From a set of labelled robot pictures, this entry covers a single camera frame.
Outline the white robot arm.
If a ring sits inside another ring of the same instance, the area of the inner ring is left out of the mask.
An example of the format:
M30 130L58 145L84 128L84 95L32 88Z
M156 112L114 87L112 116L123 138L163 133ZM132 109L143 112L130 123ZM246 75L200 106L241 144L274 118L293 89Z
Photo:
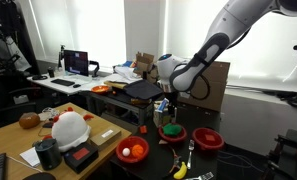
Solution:
M216 58L269 12L297 17L297 0L229 0L213 20L201 49L191 60L172 54L162 55L157 60L161 88L165 92L190 91Z

